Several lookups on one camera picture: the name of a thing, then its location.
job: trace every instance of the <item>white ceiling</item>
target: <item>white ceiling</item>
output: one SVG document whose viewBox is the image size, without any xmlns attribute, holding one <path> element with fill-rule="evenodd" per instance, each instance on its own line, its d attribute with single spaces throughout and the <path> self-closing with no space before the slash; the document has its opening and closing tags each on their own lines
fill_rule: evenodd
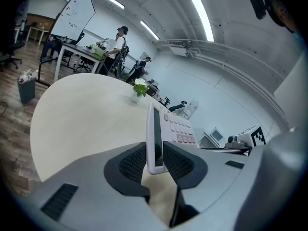
<svg viewBox="0 0 308 231">
<path fill-rule="evenodd" d="M 192 46 L 200 48 L 202 54 L 228 62 L 271 92 L 288 75 L 304 49 L 302 42 L 277 26 L 268 15 L 258 20 L 250 0 L 202 0 L 215 43 L 219 45 L 195 41 L 206 40 L 206 36 L 191 0 L 118 1 L 125 5 L 124 10 L 106 0 L 103 3 L 126 16 L 159 48 L 166 45 L 168 39 L 193 40 Z M 161 41 L 145 31 L 140 20 L 155 31 Z"/>
</svg>

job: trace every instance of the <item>fluorescent light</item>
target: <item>fluorescent light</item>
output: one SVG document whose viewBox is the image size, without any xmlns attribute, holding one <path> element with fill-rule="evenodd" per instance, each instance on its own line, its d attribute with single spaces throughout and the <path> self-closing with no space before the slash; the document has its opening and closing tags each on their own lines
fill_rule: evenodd
<svg viewBox="0 0 308 231">
<path fill-rule="evenodd" d="M 119 3 L 119 2 L 116 1 L 116 0 L 109 0 L 109 1 L 113 2 L 114 4 L 116 4 L 116 5 L 119 6 L 121 9 L 124 9 L 124 8 L 125 8 L 125 6 L 124 6 L 123 4 Z"/>
<path fill-rule="evenodd" d="M 156 40 L 159 40 L 159 37 L 148 27 L 144 21 L 140 21 L 140 23 L 153 35 Z"/>
<path fill-rule="evenodd" d="M 201 0 L 192 0 L 202 21 L 207 41 L 214 42 L 212 28 Z"/>
</svg>

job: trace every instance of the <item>flower pot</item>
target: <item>flower pot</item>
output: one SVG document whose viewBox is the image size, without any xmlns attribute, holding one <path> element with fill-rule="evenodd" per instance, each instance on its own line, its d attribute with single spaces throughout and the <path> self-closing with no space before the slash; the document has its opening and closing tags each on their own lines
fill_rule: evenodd
<svg viewBox="0 0 308 231">
<path fill-rule="evenodd" d="M 138 103 L 139 100 L 142 98 L 142 96 L 137 97 L 137 93 L 135 91 L 133 91 L 133 93 L 131 94 L 131 96 L 129 97 L 129 99 L 131 101 L 133 101 L 134 103 Z"/>
</svg>

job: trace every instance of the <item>white shirt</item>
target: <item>white shirt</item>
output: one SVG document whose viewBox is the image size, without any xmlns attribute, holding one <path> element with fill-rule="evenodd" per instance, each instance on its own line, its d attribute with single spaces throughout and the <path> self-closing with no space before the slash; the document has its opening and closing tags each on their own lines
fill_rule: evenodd
<svg viewBox="0 0 308 231">
<path fill-rule="evenodd" d="M 122 49 L 124 46 L 124 43 L 126 44 L 126 35 L 123 35 L 121 37 L 119 37 L 115 43 L 115 46 L 113 49 Z M 116 54 L 110 54 L 109 55 L 110 58 L 115 59 L 116 58 Z"/>
</svg>

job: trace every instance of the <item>trash can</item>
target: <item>trash can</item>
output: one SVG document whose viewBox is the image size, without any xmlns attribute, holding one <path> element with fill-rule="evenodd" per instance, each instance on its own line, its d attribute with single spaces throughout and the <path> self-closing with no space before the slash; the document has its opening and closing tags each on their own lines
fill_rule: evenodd
<svg viewBox="0 0 308 231">
<path fill-rule="evenodd" d="M 24 83 L 20 83 L 17 80 L 19 96 L 22 103 L 27 103 L 35 98 L 35 81 L 35 78 Z"/>
</svg>

